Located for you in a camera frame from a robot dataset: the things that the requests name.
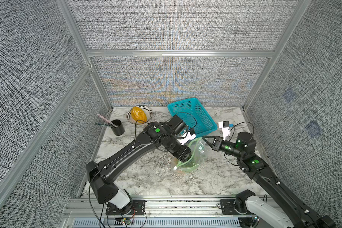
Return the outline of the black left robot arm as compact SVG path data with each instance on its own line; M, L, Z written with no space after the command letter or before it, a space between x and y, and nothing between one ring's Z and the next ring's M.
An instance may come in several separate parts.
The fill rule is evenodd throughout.
M166 122L151 122L126 147L113 156L86 165L87 179L99 204L111 202L119 209L131 204L128 194L115 184L118 176L131 164L147 153L162 146L172 156L182 162L192 156L191 149L182 143L190 127L174 115Z

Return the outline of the clear zip-top bag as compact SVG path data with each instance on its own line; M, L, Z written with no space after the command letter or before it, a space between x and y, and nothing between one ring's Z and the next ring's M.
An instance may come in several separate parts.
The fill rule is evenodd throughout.
M186 161L186 162L181 162L181 161L177 161L176 159L174 159L173 161L173 171L175 173L177 173L175 171L175 167L180 164L180 163L197 163L199 164L199 166L205 161L206 157L207 157L207 148L206 148L206 143L203 141L203 139L201 137L199 138L195 138L194 140L190 141L187 145L191 150L192 150L192 156L191 158Z

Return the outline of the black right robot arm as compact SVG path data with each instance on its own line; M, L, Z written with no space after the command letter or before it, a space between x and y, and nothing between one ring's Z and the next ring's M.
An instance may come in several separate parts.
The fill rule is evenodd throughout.
M236 157L241 171L261 186L281 208L281 211L276 210L255 193L246 190L236 195L236 212L255 214L274 228L336 227L332 218L319 215L294 195L274 174L268 163L255 153L257 143L253 134L241 132L235 143L220 136L204 136L202 139L212 150Z

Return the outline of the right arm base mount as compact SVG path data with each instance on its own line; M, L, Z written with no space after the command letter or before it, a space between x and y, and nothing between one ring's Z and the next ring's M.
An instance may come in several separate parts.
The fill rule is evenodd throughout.
M223 215L255 215L247 208L247 201L251 197L259 197L251 190L245 190L238 193L233 199L222 199L219 201L217 208L222 211Z

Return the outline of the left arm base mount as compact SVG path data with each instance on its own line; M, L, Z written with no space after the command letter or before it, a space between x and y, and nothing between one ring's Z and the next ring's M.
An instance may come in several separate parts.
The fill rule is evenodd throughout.
M144 215L145 203L146 201L144 199L136 199L136 200L132 200L125 207L121 209L112 203L108 203L105 214L109 216Z

